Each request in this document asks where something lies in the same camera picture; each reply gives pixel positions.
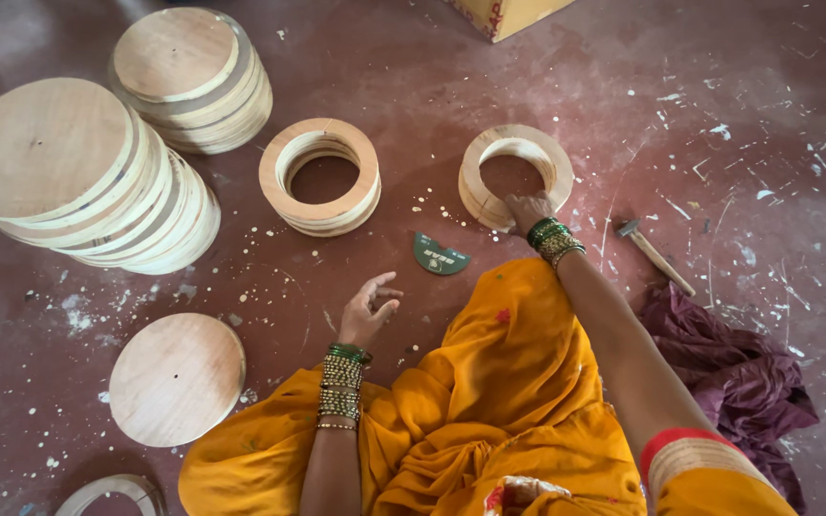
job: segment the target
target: stack of wooden rings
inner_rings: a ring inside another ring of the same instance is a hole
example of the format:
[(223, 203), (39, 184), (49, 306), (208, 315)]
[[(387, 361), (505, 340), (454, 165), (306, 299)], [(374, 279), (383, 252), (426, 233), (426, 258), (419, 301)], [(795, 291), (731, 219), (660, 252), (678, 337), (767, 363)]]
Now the stack of wooden rings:
[(183, 152), (235, 149), (272, 110), (270, 80), (244, 29), (201, 7), (164, 9), (133, 24), (108, 78), (117, 97)]
[(518, 156), (530, 162), (543, 177), (544, 190), (559, 210), (573, 191), (573, 166), (563, 147), (546, 133), (518, 124), (483, 131), (465, 152), (458, 173), (458, 192), (467, 211), (489, 229), (509, 232), (515, 219), (502, 199), (487, 189), (480, 164), (494, 156)]
[[(292, 179), (307, 162), (337, 156), (359, 168), (349, 192), (324, 204), (304, 204), (292, 197)], [(312, 118), (276, 135), (260, 159), (260, 186), (272, 207), (305, 235), (332, 237), (364, 222), (381, 198), (381, 175), (372, 142), (361, 130), (333, 118)]]
[(0, 97), (0, 229), (15, 240), (159, 275), (220, 221), (199, 175), (107, 89), (58, 78)]

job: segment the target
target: stack of wooden discs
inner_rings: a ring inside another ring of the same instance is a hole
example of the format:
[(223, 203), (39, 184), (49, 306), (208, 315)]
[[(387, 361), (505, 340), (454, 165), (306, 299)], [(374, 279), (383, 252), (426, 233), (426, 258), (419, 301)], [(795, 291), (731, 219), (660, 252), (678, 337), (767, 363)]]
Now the stack of wooden discs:
[(244, 29), (201, 7), (164, 9), (133, 24), (108, 77), (178, 151), (230, 151), (256, 136), (272, 110), (270, 80)]
[(107, 89), (46, 79), (0, 97), (0, 229), (86, 264), (166, 274), (215, 239), (203, 180)]

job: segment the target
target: gold bangle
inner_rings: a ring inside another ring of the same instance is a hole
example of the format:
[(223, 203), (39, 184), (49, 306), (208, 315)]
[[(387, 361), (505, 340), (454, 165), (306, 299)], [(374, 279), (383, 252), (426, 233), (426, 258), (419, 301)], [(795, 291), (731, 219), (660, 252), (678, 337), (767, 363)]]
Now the gold bangle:
[(338, 428), (340, 430), (352, 430), (358, 431), (359, 427), (350, 426), (347, 424), (334, 424), (334, 423), (318, 423), (317, 428)]

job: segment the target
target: woman's right hand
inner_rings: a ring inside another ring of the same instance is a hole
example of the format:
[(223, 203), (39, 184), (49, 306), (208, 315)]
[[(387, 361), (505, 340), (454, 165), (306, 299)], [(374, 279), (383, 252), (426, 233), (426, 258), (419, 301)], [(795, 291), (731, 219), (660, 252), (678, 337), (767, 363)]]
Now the woman's right hand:
[(526, 237), (528, 231), (542, 218), (556, 217), (554, 203), (547, 196), (547, 192), (543, 190), (534, 195), (523, 197), (509, 193), (506, 195), (506, 205), (515, 217), (515, 225), (522, 237)]

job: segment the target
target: woman's left hand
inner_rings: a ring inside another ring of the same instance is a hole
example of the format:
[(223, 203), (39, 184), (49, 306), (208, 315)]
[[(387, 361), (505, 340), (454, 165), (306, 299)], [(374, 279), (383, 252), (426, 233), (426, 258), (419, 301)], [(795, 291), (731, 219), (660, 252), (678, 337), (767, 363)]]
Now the woman's left hand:
[[(374, 336), (400, 308), (399, 298), (403, 298), (404, 293), (384, 287), (385, 283), (396, 276), (396, 273), (375, 276), (365, 282), (359, 293), (350, 299), (343, 309), (338, 342), (359, 346), (362, 349), (368, 349), (372, 345)], [(380, 308), (372, 313), (378, 304), (381, 305)]]

